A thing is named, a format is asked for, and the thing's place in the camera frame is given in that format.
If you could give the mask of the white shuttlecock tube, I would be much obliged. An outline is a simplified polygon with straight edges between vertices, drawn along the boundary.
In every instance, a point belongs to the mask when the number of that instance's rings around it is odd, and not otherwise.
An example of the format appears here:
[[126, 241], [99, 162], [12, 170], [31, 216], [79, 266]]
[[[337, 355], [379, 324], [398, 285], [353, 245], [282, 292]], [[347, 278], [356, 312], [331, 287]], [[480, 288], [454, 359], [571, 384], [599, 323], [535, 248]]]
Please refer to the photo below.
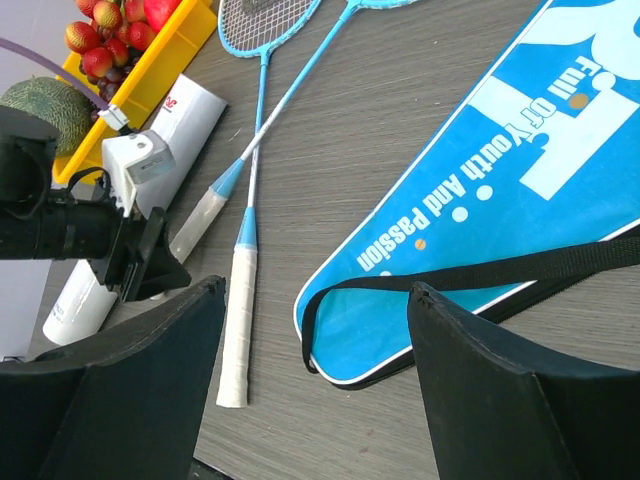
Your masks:
[[[165, 97], [151, 127], [170, 147], [176, 166], [151, 184], [155, 207], [166, 209], [209, 138], [226, 102], [181, 74]], [[89, 263], [76, 263], [42, 331], [57, 345], [67, 345], [99, 331], [116, 302], [100, 285]]]

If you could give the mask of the blue racket bag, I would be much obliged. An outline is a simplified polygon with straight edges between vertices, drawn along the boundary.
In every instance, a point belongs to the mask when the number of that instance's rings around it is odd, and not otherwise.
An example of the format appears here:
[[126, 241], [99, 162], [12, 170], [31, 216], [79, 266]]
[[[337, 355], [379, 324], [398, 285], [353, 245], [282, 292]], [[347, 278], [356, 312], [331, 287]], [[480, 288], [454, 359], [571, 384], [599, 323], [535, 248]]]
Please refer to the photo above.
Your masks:
[[412, 363], [417, 275], [639, 233], [639, 5], [542, 3], [293, 307], [306, 369]]

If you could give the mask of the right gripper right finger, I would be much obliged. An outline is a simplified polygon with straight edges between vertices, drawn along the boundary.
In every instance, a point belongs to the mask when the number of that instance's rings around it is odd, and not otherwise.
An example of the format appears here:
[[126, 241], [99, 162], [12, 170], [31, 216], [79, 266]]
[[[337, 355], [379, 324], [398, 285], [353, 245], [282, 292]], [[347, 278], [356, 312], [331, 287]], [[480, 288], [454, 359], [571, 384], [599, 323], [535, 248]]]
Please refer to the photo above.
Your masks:
[[639, 374], [528, 340], [424, 283], [409, 332], [443, 479], [635, 479]]

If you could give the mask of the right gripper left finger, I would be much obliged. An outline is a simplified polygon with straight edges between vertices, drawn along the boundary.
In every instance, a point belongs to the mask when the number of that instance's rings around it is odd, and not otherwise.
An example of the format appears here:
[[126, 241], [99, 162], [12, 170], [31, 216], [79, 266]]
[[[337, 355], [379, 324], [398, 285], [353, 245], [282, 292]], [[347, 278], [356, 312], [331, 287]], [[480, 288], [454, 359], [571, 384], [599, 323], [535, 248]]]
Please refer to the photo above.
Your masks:
[[1, 366], [5, 479], [185, 479], [225, 317], [203, 278], [155, 308]]

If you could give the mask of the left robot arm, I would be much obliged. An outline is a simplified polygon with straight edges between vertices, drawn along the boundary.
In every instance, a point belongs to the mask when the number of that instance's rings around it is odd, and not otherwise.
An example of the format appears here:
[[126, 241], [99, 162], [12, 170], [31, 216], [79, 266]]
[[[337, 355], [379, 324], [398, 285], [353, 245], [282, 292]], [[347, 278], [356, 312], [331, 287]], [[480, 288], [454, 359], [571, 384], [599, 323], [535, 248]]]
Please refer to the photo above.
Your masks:
[[59, 131], [27, 112], [1, 109], [1, 257], [88, 263], [89, 274], [124, 302], [186, 287], [171, 253], [162, 207], [135, 210], [129, 172], [103, 164], [52, 187]]

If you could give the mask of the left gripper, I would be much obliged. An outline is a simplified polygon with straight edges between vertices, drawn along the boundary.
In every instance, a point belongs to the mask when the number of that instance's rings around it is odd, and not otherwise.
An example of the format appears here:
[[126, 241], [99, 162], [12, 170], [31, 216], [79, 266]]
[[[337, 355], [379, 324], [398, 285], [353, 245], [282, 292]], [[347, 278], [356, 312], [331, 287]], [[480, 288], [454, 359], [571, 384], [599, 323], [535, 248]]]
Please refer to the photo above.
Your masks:
[[98, 283], [124, 302], [146, 300], [187, 287], [191, 275], [177, 242], [166, 243], [166, 211], [153, 207], [148, 217], [121, 218], [111, 249], [92, 261]]

